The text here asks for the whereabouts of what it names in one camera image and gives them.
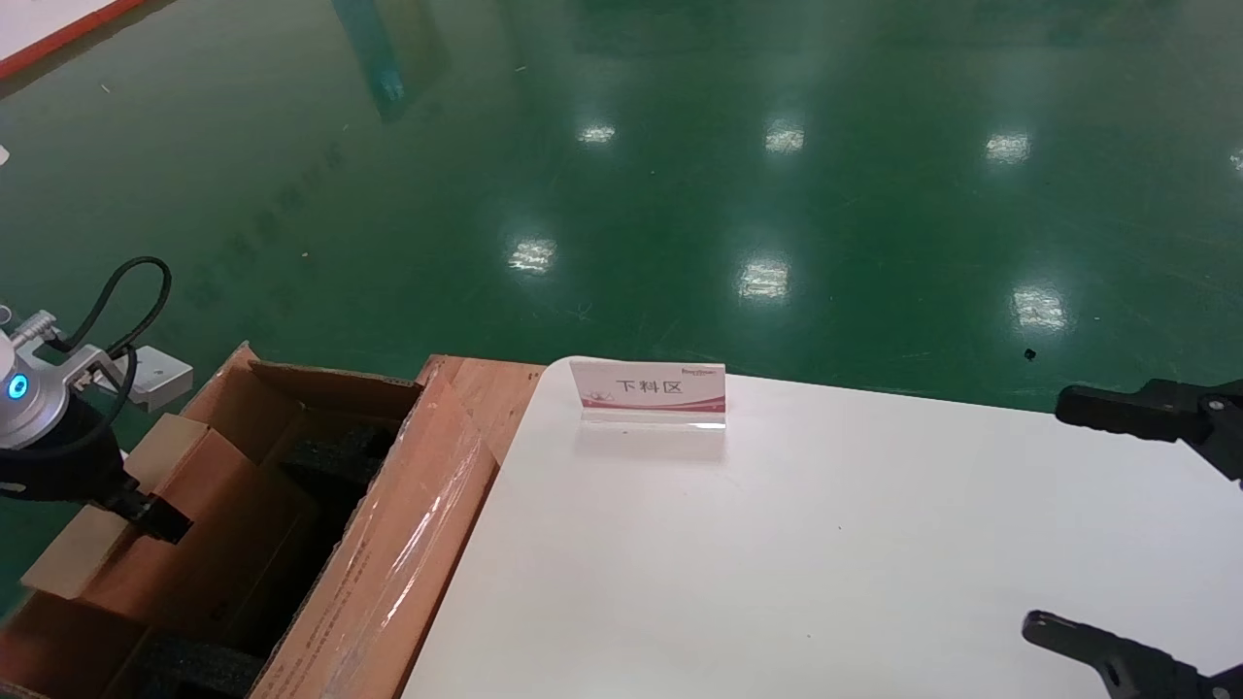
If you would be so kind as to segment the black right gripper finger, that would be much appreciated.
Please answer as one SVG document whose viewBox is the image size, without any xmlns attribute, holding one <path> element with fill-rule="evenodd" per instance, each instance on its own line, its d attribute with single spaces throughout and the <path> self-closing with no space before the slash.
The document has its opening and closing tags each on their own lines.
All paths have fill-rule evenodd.
<svg viewBox="0 0 1243 699">
<path fill-rule="evenodd" d="M 1242 381 L 1149 381 L 1131 393 L 1066 386 L 1054 415 L 1068 425 L 1141 442 L 1185 442 L 1227 481 L 1242 481 Z"/>
<path fill-rule="evenodd" d="M 1096 670 L 1110 698 L 1242 697 L 1242 665 L 1206 677 L 1166 650 L 1064 616 L 1030 611 L 1023 619 L 1022 637 L 1030 646 Z"/>
</svg>

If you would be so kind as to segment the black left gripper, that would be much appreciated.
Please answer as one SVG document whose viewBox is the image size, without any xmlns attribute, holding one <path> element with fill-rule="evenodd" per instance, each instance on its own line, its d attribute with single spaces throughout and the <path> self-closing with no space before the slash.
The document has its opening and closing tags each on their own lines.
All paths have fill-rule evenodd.
<svg viewBox="0 0 1243 699">
<path fill-rule="evenodd" d="M 123 409 L 116 399 L 102 413 L 71 398 L 62 420 L 21 449 L 2 448 L 1 495 L 37 502 L 92 502 L 162 544 L 180 544 L 191 520 L 163 498 L 127 483 L 113 420 Z"/>
</svg>

